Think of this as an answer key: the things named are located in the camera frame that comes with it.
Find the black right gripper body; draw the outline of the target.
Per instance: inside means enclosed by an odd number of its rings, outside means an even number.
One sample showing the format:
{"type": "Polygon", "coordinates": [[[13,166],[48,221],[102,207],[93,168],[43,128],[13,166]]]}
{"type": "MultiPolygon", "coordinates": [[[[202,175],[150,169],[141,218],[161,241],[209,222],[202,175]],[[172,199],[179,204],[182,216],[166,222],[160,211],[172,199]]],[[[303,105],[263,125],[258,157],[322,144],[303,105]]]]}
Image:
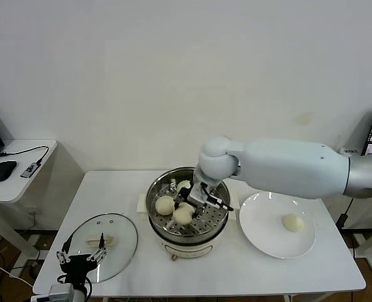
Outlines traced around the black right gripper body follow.
{"type": "Polygon", "coordinates": [[[194,212],[197,207],[205,205],[205,202],[201,199],[201,194],[195,195],[193,189],[187,189],[185,187],[180,189],[179,197],[182,197],[184,201],[179,205],[180,208],[186,208],[190,212],[194,212]]]}

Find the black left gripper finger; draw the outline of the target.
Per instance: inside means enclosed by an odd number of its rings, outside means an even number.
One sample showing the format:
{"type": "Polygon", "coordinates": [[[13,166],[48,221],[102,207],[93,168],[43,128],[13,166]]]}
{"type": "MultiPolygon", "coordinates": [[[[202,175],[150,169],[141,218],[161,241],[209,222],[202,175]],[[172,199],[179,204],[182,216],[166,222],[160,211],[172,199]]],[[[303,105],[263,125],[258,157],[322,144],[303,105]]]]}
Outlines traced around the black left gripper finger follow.
{"type": "Polygon", "coordinates": [[[101,262],[106,256],[106,254],[107,254],[107,249],[105,247],[104,233],[101,233],[99,243],[98,243],[98,249],[87,259],[90,261],[101,262]]]}
{"type": "Polygon", "coordinates": [[[69,249],[72,242],[72,235],[63,243],[62,249],[56,251],[57,259],[60,263],[69,261],[69,249]]]}

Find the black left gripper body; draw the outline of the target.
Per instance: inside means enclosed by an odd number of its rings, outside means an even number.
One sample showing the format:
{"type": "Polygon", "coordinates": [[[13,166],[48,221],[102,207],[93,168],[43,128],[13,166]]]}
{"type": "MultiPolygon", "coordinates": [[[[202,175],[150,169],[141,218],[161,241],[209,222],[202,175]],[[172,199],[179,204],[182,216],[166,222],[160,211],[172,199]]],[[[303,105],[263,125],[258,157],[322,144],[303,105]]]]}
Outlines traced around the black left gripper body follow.
{"type": "Polygon", "coordinates": [[[97,268],[97,261],[91,255],[72,255],[60,268],[65,283],[85,283],[87,274],[97,268]]]}

